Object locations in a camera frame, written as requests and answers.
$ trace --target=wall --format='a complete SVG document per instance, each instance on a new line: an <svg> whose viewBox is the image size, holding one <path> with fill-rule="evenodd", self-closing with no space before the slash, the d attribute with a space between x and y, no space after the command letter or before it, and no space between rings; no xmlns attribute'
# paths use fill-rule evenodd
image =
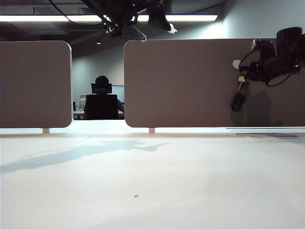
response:
<svg viewBox="0 0 305 229"><path fill-rule="evenodd" d="M73 101L79 104L81 94L91 94L91 83L106 75L110 83L124 85L123 47L97 52L72 61Z"/></svg>
<svg viewBox="0 0 305 229"><path fill-rule="evenodd" d="M182 30L176 34L168 34L167 32L155 36L154 40L179 40L179 39L217 39L223 38L223 21L209 22L201 25L194 25Z"/></svg>
<svg viewBox="0 0 305 229"><path fill-rule="evenodd" d="M300 0L236 0L225 17L224 36L269 38L284 28L305 29L304 10L305 1Z"/></svg>

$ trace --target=gray divider panel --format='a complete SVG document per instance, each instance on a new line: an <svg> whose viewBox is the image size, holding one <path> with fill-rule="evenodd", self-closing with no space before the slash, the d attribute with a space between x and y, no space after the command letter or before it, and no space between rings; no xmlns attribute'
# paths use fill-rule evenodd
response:
<svg viewBox="0 0 305 229"><path fill-rule="evenodd" d="M252 41L128 42L124 47L126 123L132 127L305 126L305 69L274 88L250 81L243 109L231 111L238 87L232 63L251 51ZM259 53L245 63L257 60Z"/></svg>
<svg viewBox="0 0 305 229"><path fill-rule="evenodd" d="M72 121L71 48L61 41L0 42L1 128Z"/></svg>

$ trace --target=ceiling light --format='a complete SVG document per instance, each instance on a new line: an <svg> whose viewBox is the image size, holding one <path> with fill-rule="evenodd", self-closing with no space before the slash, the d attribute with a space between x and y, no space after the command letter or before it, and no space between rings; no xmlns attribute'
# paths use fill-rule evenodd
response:
<svg viewBox="0 0 305 229"><path fill-rule="evenodd" d="M96 44L98 44L98 45L101 45L101 44L102 44L102 41L101 41L100 38L97 38L97 39L96 39Z"/></svg>
<svg viewBox="0 0 305 229"><path fill-rule="evenodd" d="M101 19L96 15L72 15L68 16L71 21L75 22L101 22ZM148 21L148 15L140 15L138 21ZM217 15L167 15L168 21L214 21ZM49 21L49 22L68 22L64 16L42 16L42 15L0 15L0 22L27 22L27 21Z"/></svg>

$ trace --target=black office chair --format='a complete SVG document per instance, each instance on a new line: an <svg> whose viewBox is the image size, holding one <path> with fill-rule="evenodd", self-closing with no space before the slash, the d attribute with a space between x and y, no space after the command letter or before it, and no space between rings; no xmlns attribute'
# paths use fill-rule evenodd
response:
<svg viewBox="0 0 305 229"><path fill-rule="evenodd" d="M119 119L118 98L111 93L111 84L91 84L92 93L86 95L87 120Z"/></svg>

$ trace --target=chair headrest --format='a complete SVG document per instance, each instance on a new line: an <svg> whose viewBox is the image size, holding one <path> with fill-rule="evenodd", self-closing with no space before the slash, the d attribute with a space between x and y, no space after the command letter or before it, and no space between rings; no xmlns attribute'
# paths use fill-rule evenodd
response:
<svg viewBox="0 0 305 229"><path fill-rule="evenodd" d="M91 84L92 94L111 94L112 93L112 84Z"/></svg>

